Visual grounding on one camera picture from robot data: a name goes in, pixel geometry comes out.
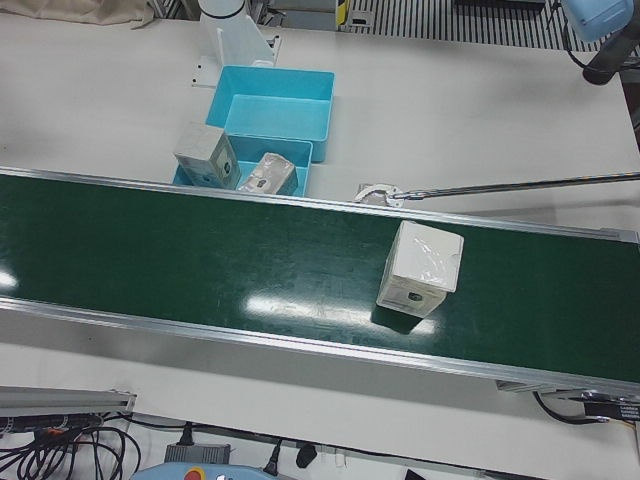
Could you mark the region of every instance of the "metal rod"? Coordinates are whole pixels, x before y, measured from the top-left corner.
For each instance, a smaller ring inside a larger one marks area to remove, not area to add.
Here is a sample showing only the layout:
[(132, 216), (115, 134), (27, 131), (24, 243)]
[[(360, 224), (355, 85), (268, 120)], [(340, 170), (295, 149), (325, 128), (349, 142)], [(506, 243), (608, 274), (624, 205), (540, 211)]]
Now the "metal rod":
[(475, 195), (478, 193), (513, 192), (535, 190), (539, 188), (571, 187), (576, 185), (595, 185), (599, 183), (631, 182), (640, 180), (640, 172), (615, 173), (593, 177), (574, 177), (562, 180), (541, 180), (524, 183), (498, 183), (495, 185), (476, 185), (473, 187), (455, 187), (433, 190), (410, 190), (404, 193), (389, 194), (388, 198), (397, 200), (424, 200), (427, 198), (450, 197), (454, 195)]

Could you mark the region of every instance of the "beige fabric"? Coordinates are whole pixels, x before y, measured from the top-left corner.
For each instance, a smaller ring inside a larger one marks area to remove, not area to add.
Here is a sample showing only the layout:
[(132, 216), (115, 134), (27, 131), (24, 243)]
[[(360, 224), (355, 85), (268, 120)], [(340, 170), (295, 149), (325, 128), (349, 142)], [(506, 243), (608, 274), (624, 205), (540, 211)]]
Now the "beige fabric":
[(110, 25), (153, 18), (147, 0), (0, 0), (0, 10), (33, 18)]

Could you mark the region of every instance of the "black device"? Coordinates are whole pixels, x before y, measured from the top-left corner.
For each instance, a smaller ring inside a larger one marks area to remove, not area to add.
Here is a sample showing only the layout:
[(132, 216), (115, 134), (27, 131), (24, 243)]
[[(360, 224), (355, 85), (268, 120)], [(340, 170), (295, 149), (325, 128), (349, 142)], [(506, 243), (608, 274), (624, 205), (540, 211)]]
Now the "black device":
[(413, 470), (407, 470), (407, 475), (404, 477), (404, 480), (427, 480), (424, 477), (421, 477)]

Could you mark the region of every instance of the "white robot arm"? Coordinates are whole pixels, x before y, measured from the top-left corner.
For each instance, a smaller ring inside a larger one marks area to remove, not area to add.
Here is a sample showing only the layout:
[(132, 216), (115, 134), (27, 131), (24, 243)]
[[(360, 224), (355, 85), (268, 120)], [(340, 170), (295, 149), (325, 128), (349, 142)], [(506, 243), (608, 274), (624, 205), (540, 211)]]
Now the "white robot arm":
[(205, 32), (203, 55), (220, 66), (273, 66), (274, 50), (247, 13), (245, 0), (198, 0)]

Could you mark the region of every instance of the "cardboard box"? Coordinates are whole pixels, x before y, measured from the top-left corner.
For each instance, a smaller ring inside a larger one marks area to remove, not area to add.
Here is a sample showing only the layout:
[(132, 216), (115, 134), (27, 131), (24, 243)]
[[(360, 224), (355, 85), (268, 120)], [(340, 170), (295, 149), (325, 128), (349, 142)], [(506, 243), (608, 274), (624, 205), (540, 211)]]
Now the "cardboard box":
[(194, 185), (235, 190), (240, 166), (222, 128), (190, 122), (173, 152)]

